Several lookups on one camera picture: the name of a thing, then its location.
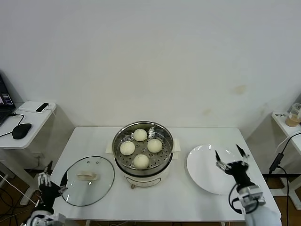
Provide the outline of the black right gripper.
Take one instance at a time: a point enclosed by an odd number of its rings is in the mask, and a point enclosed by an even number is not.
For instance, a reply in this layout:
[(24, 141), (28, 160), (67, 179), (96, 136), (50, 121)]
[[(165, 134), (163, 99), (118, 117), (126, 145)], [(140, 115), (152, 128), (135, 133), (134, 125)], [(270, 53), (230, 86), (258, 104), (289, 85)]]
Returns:
[(237, 189), (243, 189), (245, 187), (252, 186), (252, 181), (246, 173), (249, 168), (249, 165), (247, 164), (249, 155), (246, 154), (246, 152), (238, 144), (236, 144), (236, 147), (242, 156), (242, 161), (226, 164), (220, 159), (219, 154), (215, 150), (216, 166), (226, 174), (234, 177)]

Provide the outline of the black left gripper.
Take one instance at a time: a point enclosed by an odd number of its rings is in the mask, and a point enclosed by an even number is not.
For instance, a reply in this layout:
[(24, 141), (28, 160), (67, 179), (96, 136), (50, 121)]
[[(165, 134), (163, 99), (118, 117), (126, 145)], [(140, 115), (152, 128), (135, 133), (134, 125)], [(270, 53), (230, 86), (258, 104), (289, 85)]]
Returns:
[(68, 173), (65, 172), (60, 186), (51, 183), (50, 174), (53, 162), (51, 161), (38, 175), (38, 187), (40, 189), (40, 203), (39, 208), (42, 210), (53, 210), (55, 199), (63, 194), (67, 188)]

